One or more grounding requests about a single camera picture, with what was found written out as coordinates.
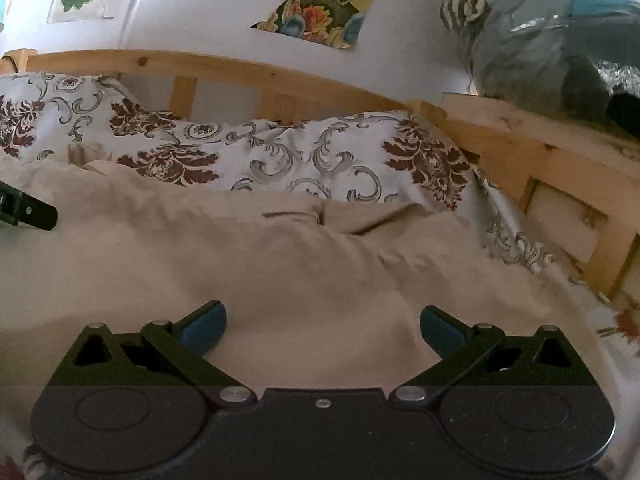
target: black device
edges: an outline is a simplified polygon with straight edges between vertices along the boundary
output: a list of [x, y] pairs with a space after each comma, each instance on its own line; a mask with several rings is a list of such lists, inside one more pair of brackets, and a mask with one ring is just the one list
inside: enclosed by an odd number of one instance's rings
[[51, 231], [58, 222], [58, 210], [15, 187], [0, 182], [0, 222], [17, 226], [23, 222]]
[[555, 326], [505, 336], [428, 306], [420, 330], [443, 359], [388, 398], [269, 388], [260, 400], [202, 358], [225, 328], [219, 301], [139, 333], [88, 325], [31, 415], [44, 479], [603, 478], [592, 466], [614, 416]]

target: wooden slat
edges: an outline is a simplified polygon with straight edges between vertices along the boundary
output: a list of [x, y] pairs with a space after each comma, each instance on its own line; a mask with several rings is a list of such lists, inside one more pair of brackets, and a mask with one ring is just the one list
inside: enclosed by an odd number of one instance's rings
[[640, 232], [640, 180], [565, 150], [551, 150], [533, 177]]
[[[18, 72], [26, 72], [29, 58], [37, 53], [38, 51], [32, 48], [20, 48], [5, 52], [4, 55], [13, 58], [15, 65], [18, 67]], [[9, 60], [2, 60], [1, 70], [2, 73], [15, 73], [14, 67]]]
[[636, 228], [609, 217], [600, 233], [591, 259], [584, 269], [584, 279], [596, 292], [612, 298], [630, 262]]
[[447, 118], [444, 130], [463, 150], [483, 156], [500, 142], [513, 142], [513, 134], [466, 121]]
[[42, 54], [29, 59], [28, 70], [37, 72], [101, 75], [127, 74], [196, 77], [341, 107], [350, 113], [399, 110], [405, 105], [350, 85], [315, 75], [263, 63], [155, 50], [81, 50]]
[[196, 97], [198, 80], [194, 77], [176, 76], [171, 94], [169, 110], [183, 119], [191, 117], [193, 99]]
[[294, 121], [316, 120], [320, 105], [306, 99], [263, 90], [258, 106], [258, 118], [291, 124]]
[[464, 94], [444, 94], [442, 108], [450, 120], [519, 134], [640, 179], [640, 144], [618, 128], [612, 127], [615, 134], [610, 134], [527, 112], [505, 101]]
[[410, 101], [409, 108], [412, 113], [424, 117], [437, 128], [447, 128], [447, 113], [442, 108], [427, 101]]
[[513, 136], [485, 149], [478, 167], [524, 211], [536, 184], [532, 175], [545, 155], [544, 144]]

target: metal screw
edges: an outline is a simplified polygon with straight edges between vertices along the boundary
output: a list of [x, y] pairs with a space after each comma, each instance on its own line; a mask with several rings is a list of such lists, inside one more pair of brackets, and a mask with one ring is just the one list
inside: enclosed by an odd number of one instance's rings
[[330, 408], [332, 402], [329, 399], [316, 400], [316, 408]]
[[228, 386], [220, 390], [220, 399], [225, 402], [245, 402], [251, 397], [251, 390], [244, 386]]
[[396, 390], [396, 398], [404, 402], [419, 402], [427, 398], [427, 392], [421, 386], [400, 386]]

